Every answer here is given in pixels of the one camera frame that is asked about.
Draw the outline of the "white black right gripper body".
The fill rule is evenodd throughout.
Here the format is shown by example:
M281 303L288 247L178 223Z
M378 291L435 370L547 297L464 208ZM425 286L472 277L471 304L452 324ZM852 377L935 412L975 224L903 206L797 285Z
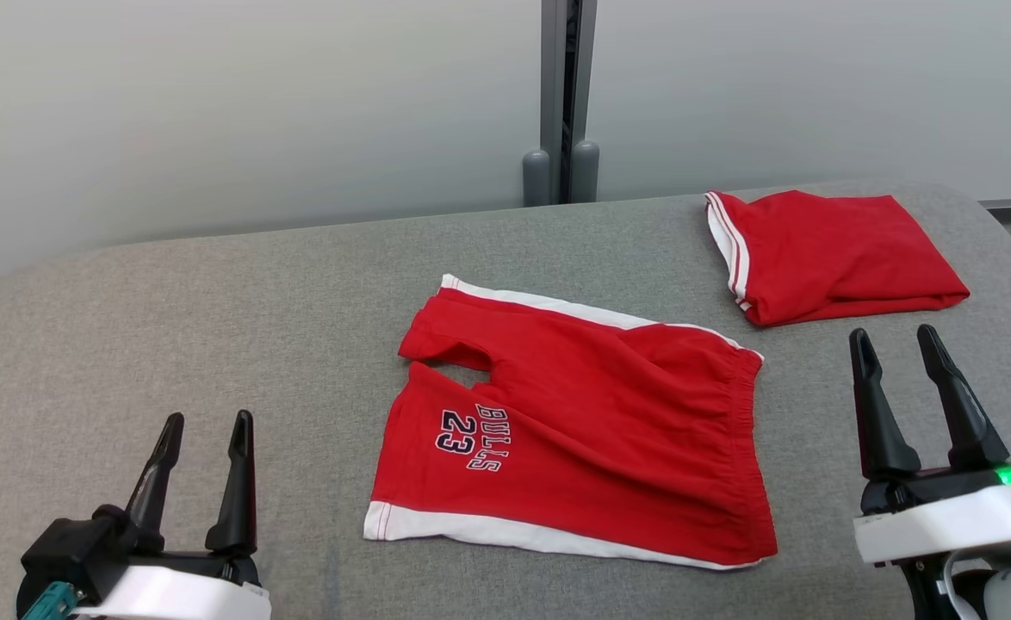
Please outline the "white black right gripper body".
M1011 464L869 482L853 521L867 564L1011 549Z

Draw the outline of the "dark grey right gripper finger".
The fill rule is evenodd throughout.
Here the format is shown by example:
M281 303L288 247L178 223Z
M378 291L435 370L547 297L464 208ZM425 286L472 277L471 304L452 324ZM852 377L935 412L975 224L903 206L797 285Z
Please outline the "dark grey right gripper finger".
M916 330L924 369L938 388L952 446L954 471L981 471L1008 462L1010 454L977 394L955 364L933 325Z
M883 369L866 330L849 333L853 404L859 428L861 474L883 481L918 474L921 459L903 438L881 387Z

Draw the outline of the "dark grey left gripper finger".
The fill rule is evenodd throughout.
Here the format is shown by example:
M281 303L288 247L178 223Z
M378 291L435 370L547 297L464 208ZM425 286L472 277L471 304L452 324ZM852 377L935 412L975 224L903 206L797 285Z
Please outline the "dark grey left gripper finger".
M147 459L127 503L125 511L134 530L133 549L140 554L154 554L164 550L164 537L160 527L171 471L178 462L182 448L183 428L185 416L182 412L171 413L164 421L158 441L152 448L150 458Z
M215 555L250 556L257 552L257 499L252 412L238 411L227 446L227 470L217 522L206 536Z

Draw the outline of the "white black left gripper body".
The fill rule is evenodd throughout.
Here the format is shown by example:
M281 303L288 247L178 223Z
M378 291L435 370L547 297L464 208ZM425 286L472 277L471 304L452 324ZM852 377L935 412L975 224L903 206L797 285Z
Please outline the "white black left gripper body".
M76 613L95 620L272 620L250 553L101 557L75 564Z

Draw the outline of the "grey metal partition post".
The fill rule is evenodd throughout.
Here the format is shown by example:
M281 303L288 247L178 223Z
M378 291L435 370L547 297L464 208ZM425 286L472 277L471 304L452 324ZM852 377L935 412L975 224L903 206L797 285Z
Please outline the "grey metal partition post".
M599 0L541 0L540 145L522 157L523 205L595 202L599 145L586 134Z

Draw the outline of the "red white-trimmed basketball shorts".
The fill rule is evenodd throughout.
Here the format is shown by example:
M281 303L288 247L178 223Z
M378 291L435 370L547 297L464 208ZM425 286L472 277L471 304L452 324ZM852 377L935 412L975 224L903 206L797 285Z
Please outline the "red white-trimmed basketball shorts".
M451 274L400 342L370 541L754 567L778 542L754 446L764 357L721 333Z

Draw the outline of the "red number 23 basketball jersey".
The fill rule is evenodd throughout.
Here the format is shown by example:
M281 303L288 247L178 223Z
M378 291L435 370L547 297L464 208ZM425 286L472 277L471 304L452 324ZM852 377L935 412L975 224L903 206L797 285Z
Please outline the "red number 23 basketball jersey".
M942 311L970 290L894 197L711 191L710 235L736 305L758 328Z

